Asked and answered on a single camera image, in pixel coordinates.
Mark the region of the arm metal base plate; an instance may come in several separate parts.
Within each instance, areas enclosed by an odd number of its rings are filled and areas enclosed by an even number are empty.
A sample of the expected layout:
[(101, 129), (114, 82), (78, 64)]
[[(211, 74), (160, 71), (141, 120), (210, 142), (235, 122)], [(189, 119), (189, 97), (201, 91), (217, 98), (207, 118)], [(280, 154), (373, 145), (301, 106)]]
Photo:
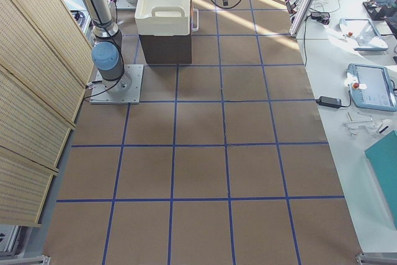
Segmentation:
[(115, 81), (104, 81), (97, 71), (95, 80), (100, 83), (92, 85), (91, 96), (87, 100), (91, 104), (138, 104), (145, 66), (125, 65), (124, 67), (124, 75), (113, 88), (111, 87)]

